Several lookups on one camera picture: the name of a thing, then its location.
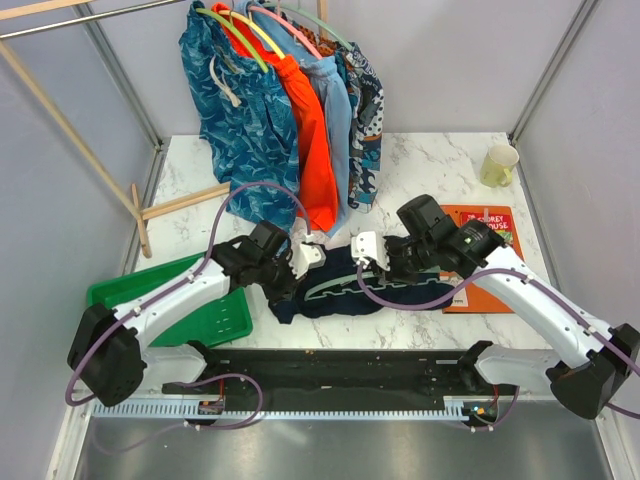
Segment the navy blue shorts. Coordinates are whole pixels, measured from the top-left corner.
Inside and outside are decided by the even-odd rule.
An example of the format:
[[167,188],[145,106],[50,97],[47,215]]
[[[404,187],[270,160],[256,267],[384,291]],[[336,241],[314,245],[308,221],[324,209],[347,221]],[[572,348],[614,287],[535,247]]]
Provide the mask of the navy blue shorts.
[[[310,319],[317,319],[331,315],[364,316],[373,314],[382,309],[380,304],[369,299],[364,293],[359,295],[345,295],[322,300],[305,301],[303,299],[303,294],[308,288],[321,282],[333,280],[345,275],[356,275],[356,264],[351,257],[351,251],[348,246],[327,250],[325,255],[325,264],[322,267],[311,269],[307,273],[307,276],[298,286],[295,296],[291,301],[269,304],[269,309],[277,318],[279,323],[290,324],[297,315],[302,315]],[[435,273],[424,273],[420,275],[420,278],[425,277],[427,274],[438,276]],[[429,292],[427,296],[402,295],[398,302],[387,301],[403,305],[419,304],[436,300],[447,293],[442,293],[440,296],[435,296],[431,292]]]

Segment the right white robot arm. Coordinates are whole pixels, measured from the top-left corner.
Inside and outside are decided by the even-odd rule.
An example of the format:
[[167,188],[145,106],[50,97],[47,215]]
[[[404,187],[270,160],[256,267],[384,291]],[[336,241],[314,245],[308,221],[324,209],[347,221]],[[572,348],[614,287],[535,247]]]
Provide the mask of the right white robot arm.
[[570,412],[592,420],[638,373],[638,330],[628,323],[612,326],[568,300],[489,224],[478,218],[457,224],[427,194],[405,203],[397,215],[408,235],[386,248],[392,280],[409,282],[433,267],[456,273],[462,287],[488,292],[549,345],[535,353],[477,343],[457,371],[465,391],[481,393],[491,384],[548,391]]

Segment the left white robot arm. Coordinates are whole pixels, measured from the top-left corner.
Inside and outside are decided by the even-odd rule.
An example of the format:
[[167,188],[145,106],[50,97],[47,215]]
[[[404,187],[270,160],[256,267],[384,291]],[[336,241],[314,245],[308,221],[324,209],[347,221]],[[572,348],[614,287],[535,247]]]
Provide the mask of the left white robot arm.
[[307,272],[323,263],[317,245],[292,245],[289,236],[262,221],[248,235],[214,245],[182,274],[151,292],[108,308],[87,308],[67,363],[91,399],[113,407],[128,399],[155,364],[151,344],[200,307],[253,284],[277,303],[289,300]]

